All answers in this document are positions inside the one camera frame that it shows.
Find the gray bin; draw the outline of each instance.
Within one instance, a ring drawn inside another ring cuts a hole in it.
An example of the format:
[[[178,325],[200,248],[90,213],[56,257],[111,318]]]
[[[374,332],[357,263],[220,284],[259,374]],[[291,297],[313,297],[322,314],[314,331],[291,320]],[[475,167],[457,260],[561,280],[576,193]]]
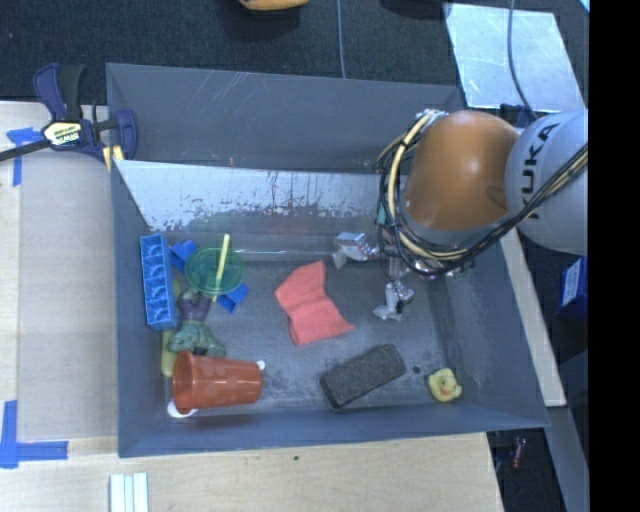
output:
[[[384,303],[379,261],[332,263],[340,232],[376,240],[377,154],[417,112],[463,108],[455,88],[115,64],[107,72],[110,109],[131,108],[140,130],[136,159],[112,172],[121,457],[548,425],[499,245],[463,279],[410,275],[416,297],[400,322],[372,313]],[[228,357],[265,361],[255,404],[167,414],[170,382],[142,285],[139,240],[150,232],[200,245],[231,234],[249,292],[233,313],[213,306],[207,323]],[[298,347],[273,292],[317,260],[328,269],[327,295],[355,329]],[[384,343],[407,373],[331,410],[320,375]],[[463,386],[446,404],[424,383],[443,366]]]

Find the yellow label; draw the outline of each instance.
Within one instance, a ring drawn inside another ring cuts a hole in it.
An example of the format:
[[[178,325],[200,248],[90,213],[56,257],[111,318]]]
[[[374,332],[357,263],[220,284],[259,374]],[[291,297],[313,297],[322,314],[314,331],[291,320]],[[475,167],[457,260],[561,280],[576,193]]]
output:
[[[44,131],[44,136],[54,146],[65,146],[80,140],[82,126],[79,123],[53,123]]]

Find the yellow rubber duck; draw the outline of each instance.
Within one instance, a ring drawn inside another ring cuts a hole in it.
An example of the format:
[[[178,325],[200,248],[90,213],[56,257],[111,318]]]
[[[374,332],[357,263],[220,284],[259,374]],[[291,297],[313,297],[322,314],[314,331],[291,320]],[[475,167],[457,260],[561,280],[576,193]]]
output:
[[[427,383],[429,391],[438,402],[450,402],[462,393],[462,386],[449,368],[442,368],[429,375]]]

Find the bin floor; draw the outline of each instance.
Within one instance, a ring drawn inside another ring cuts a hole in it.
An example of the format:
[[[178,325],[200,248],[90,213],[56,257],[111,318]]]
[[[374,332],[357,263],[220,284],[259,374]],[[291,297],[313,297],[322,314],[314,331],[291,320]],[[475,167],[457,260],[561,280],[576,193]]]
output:
[[[264,361],[261,398],[254,404],[221,407],[198,415],[315,410],[329,407],[319,384],[329,369],[376,345],[392,343],[400,352],[407,372],[398,379],[350,403],[346,408],[416,404],[433,401],[425,377],[446,366],[445,352],[432,316],[429,284],[410,274],[403,283],[413,289],[413,301],[405,306],[402,319],[382,320],[374,315],[385,303],[386,278],[380,261],[349,262],[336,269],[330,253],[244,254],[248,293],[232,313],[212,304],[207,316],[211,332],[224,343],[230,359]],[[289,333],[286,313],[275,299],[275,289],[299,266],[323,260],[327,267],[325,292],[333,300],[353,331],[333,338],[297,346]],[[167,400],[171,399],[166,379]]]

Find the blue toy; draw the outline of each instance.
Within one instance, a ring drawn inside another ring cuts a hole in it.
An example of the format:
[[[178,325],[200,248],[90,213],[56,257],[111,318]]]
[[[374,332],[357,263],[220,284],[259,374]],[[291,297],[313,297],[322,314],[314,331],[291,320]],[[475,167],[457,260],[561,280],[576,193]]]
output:
[[[178,326],[169,244],[161,234],[140,237],[147,324],[156,331]]]
[[[242,302],[248,291],[249,290],[247,289],[247,285],[242,283],[234,291],[229,292],[225,295],[218,295],[217,304],[222,306],[229,313],[233,313],[233,310],[236,309],[236,306]]]
[[[191,253],[198,248],[198,245],[191,241],[176,242],[171,246],[171,264],[184,274],[184,265]]]

